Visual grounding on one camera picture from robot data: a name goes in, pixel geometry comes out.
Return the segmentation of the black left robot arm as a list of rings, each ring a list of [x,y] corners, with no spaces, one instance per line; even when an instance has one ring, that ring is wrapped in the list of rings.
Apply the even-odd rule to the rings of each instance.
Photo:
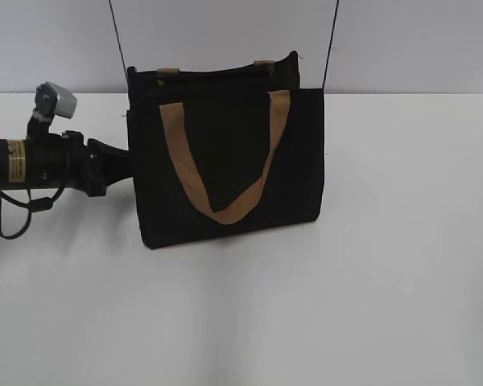
[[[72,188],[90,197],[133,176],[130,153],[80,132],[0,139],[0,191]]]

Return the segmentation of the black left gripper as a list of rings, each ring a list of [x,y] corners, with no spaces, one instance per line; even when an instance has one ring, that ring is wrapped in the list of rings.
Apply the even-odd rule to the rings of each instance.
[[[72,188],[102,197],[107,187],[132,177],[130,152],[76,131],[27,138],[27,185],[35,189]]]

